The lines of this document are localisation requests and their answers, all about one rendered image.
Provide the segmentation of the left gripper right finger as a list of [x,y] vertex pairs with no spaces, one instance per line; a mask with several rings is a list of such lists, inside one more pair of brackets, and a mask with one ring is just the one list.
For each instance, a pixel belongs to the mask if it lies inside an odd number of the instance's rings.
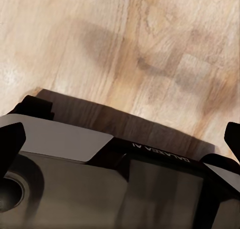
[[240,124],[229,122],[227,124],[224,140],[240,162]]

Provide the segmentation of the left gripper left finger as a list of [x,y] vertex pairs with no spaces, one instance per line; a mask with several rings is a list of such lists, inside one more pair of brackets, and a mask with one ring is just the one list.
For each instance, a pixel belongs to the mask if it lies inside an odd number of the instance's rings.
[[0,182],[26,141],[21,122],[0,127]]

